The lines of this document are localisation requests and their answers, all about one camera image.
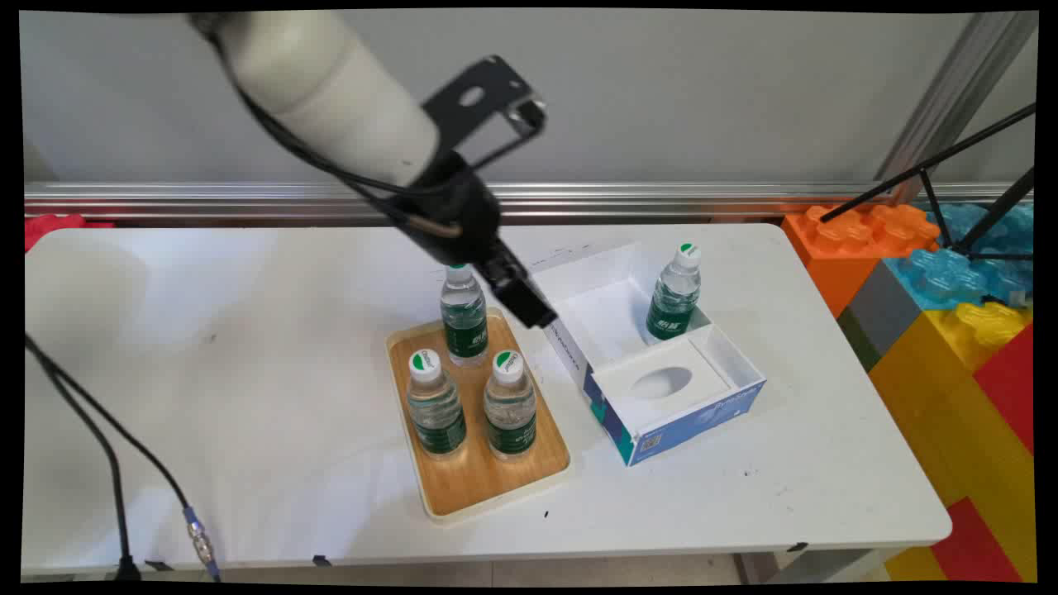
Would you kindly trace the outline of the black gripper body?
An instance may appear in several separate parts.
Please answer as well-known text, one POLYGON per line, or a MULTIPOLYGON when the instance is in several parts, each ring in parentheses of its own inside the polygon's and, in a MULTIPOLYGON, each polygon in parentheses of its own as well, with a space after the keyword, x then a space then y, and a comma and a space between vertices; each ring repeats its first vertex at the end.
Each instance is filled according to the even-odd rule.
POLYGON ((476 174, 462 177, 457 184, 448 184, 464 170, 466 159, 458 152, 446 152, 435 158, 428 169, 412 182, 415 190, 445 185, 445 191, 420 197, 393 195, 387 199, 390 206, 409 217, 426 220, 428 230, 411 223, 397 228, 435 262, 445 266, 484 266, 498 253, 498 200, 476 174))

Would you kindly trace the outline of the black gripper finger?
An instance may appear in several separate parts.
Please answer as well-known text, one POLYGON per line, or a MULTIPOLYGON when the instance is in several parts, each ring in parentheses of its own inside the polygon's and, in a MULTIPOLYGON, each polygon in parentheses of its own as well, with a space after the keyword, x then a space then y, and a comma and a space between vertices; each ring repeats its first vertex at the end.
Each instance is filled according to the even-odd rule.
POLYGON ((525 283, 529 273, 513 251, 501 240, 492 240, 474 257, 474 268, 491 288, 525 283))
POLYGON ((539 287, 528 276, 512 276, 494 285, 494 296, 526 328, 546 329, 558 319, 539 287))

